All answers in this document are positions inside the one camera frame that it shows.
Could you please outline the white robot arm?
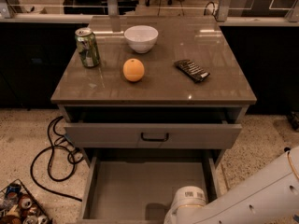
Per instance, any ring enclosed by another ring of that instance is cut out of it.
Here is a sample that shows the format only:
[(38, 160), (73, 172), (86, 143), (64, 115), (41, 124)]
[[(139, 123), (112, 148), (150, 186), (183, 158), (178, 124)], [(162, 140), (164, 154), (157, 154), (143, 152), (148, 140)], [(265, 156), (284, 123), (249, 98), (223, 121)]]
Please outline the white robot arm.
[(164, 224), (265, 224), (299, 212), (299, 147), (208, 203), (202, 189), (178, 189)]

